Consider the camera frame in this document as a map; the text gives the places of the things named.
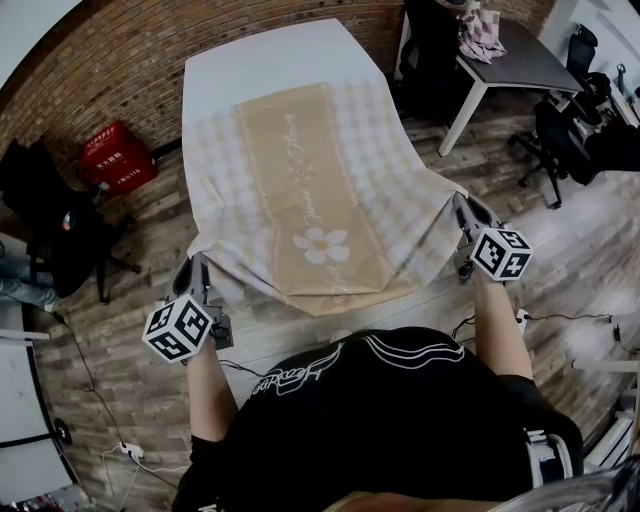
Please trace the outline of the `white table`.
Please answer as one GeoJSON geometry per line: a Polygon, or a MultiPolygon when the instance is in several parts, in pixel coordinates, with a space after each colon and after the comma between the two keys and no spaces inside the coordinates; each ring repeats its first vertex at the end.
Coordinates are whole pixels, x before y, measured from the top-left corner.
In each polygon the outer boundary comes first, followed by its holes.
{"type": "Polygon", "coordinates": [[[337,19],[246,36],[186,60],[182,130],[216,112],[281,90],[382,76],[337,19]]]}

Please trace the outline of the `pink checked cloth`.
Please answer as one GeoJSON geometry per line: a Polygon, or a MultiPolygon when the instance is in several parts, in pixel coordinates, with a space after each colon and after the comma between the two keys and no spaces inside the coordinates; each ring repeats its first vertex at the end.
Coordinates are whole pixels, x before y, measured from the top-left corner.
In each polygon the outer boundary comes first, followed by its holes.
{"type": "Polygon", "coordinates": [[[484,64],[491,64],[493,59],[505,56],[507,50],[499,37],[500,20],[499,11],[486,9],[479,2],[470,4],[459,19],[461,54],[484,64]]]}

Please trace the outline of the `red box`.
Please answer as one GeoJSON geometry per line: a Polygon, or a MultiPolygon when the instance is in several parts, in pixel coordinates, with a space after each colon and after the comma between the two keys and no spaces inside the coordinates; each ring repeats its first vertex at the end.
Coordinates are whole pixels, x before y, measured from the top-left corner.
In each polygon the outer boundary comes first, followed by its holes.
{"type": "Polygon", "coordinates": [[[109,196],[127,195],[157,174],[150,150],[122,121],[108,125],[82,147],[80,179],[109,196]]]}

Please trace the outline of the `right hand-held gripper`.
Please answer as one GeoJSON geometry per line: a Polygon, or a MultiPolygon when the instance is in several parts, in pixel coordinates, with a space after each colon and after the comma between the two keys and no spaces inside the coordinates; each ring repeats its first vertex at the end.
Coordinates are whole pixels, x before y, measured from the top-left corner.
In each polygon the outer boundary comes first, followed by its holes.
{"type": "Polygon", "coordinates": [[[475,270],[497,282],[520,280],[533,255],[525,238],[517,231],[499,229],[496,213],[473,195],[455,193],[453,206],[466,240],[454,255],[460,282],[468,282],[475,270]]]}

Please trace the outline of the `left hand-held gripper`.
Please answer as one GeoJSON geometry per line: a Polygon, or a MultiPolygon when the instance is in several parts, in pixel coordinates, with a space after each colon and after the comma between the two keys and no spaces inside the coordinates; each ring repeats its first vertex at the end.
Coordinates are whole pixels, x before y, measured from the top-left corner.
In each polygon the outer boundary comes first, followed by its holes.
{"type": "Polygon", "coordinates": [[[214,340],[217,349],[234,346],[231,322],[213,287],[208,258],[187,257],[171,284],[171,299],[147,318],[142,341],[167,363],[184,362],[214,340]]]}

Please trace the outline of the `person's black shirt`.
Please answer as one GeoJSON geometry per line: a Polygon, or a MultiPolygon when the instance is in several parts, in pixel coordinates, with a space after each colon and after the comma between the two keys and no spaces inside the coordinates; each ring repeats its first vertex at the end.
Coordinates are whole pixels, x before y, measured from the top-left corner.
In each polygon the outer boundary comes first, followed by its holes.
{"type": "Polygon", "coordinates": [[[420,327],[280,362],[191,461],[173,512],[324,512],[355,492],[504,502],[584,471],[579,428],[532,380],[420,327]]]}

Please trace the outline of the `person's right forearm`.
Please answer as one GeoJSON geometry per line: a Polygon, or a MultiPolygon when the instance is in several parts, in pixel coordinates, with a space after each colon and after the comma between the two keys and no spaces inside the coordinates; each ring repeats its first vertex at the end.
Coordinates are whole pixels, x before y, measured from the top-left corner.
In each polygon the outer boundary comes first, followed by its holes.
{"type": "Polygon", "coordinates": [[[483,272],[472,274],[476,355],[497,375],[533,379],[526,344],[505,287],[483,272]]]}

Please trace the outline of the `person's left forearm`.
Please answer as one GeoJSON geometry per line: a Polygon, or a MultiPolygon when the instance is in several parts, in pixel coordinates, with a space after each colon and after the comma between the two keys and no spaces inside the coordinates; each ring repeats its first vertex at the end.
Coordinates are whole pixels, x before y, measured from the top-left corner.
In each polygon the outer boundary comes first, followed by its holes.
{"type": "Polygon", "coordinates": [[[186,365],[191,434],[218,442],[227,434],[239,408],[218,359],[206,341],[186,365]]]}

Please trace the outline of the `beige checked flower tablecloth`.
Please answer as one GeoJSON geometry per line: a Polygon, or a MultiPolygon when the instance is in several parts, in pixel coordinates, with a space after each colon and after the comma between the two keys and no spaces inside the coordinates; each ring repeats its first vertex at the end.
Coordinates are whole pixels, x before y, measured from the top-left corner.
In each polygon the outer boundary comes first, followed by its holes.
{"type": "Polygon", "coordinates": [[[214,289],[313,316],[428,285],[461,231],[456,183],[428,169],[384,80],[318,83],[228,107],[183,130],[184,170],[214,289]]]}

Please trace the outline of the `dark desk with white legs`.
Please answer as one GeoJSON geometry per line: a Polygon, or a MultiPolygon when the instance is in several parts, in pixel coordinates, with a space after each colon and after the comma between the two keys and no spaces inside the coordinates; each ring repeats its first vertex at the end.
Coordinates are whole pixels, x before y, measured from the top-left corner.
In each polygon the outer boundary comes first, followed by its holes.
{"type": "Polygon", "coordinates": [[[499,39],[506,54],[489,64],[458,55],[457,63],[473,85],[438,148],[447,156],[490,88],[529,88],[576,94],[581,85],[529,30],[513,20],[499,22],[499,39]]]}

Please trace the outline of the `black office chair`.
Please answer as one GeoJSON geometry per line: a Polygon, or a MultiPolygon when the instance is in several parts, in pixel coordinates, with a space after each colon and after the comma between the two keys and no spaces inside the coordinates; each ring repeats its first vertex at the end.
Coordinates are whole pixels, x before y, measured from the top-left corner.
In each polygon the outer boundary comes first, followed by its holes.
{"type": "Polygon", "coordinates": [[[142,272],[140,266],[112,254],[134,219],[126,216],[116,225],[107,223],[94,196],[66,183],[42,143],[24,147],[10,142],[0,158],[0,199],[34,234],[27,244],[29,284],[39,282],[39,273],[48,273],[53,290],[64,299],[94,276],[99,302],[107,304],[107,264],[142,272]]]}
{"type": "Polygon", "coordinates": [[[437,0],[404,0],[410,35],[400,48],[397,105],[405,115],[450,124],[456,93],[458,21],[437,0]]]}
{"type": "Polygon", "coordinates": [[[590,126],[602,123],[598,108],[610,99],[611,81],[606,74],[591,72],[598,39],[595,34],[580,24],[569,39],[566,69],[578,82],[581,91],[570,103],[577,108],[579,117],[590,126]]]}
{"type": "Polygon", "coordinates": [[[562,206],[559,181],[570,177],[587,186],[607,171],[640,173],[640,127],[631,125],[606,128],[583,138],[573,120],[546,101],[536,104],[535,135],[513,134],[507,144],[524,148],[538,160],[519,185],[525,187],[531,174],[543,169],[551,182],[556,200],[549,208],[562,206]]]}

